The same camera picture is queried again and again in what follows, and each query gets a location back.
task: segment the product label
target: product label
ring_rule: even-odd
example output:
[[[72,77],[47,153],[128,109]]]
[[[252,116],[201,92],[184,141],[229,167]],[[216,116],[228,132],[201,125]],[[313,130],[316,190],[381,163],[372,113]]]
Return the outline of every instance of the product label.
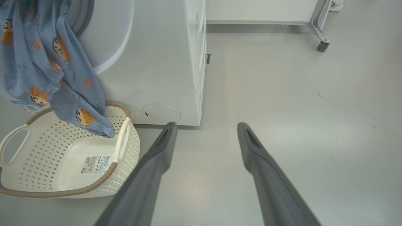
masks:
[[[46,109],[46,108],[41,108],[41,107],[31,105],[31,103],[29,101],[11,101],[11,102],[14,103],[15,105],[19,106],[20,108],[24,109],[30,115],[35,115],[36,113]]]
[[[81,174],[104,174],[107,171],[109,160],[110,155],[87,157]]]

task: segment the glossy floor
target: glossy floor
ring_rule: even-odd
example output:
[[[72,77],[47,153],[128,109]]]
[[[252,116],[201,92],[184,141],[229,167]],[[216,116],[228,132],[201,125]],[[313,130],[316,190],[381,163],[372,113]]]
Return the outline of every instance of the glossy floor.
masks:
[[[202,123],[179,128],[152,225],[263,225],[236,124],[247,122],[322,225],[402,222],[402,2],[345,1],[324,27],[209,27]],[[12,109],[2,113],[3,122]],[[137,126],[142,153],[160,132]],[[110,197],[0,195],[3,225],[92,225]]]

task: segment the white washing machine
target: white washing machine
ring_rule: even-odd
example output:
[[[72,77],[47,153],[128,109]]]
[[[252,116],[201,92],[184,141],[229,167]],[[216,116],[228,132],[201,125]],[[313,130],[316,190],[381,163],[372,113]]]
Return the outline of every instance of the white washing machine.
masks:
[[[205,15],[205,0],[73,0],[68,22],[135,124],[200,125]]]

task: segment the laundry basket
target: laundry basket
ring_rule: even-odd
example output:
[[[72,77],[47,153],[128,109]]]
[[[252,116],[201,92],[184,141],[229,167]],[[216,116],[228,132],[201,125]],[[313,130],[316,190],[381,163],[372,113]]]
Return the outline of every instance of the laundry basket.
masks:
[[[128,109],[107,102],[115,138],[95,136],[57,118],[51,108],[34,115],[0,144],[0,193],[21,197],[92,198],[115,194],[138,163],[139,137]],[[27,135],[4,163],[10,139]]]

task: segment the black wheel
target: black wheel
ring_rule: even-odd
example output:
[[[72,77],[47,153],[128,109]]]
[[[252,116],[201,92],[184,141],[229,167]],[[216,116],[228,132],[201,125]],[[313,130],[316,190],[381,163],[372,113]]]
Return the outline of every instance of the black wheel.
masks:
[[[324,52],[329,46],[329,43],[325,43],[325,42],[321,42],[318,47],[317,50],[320,52]]]

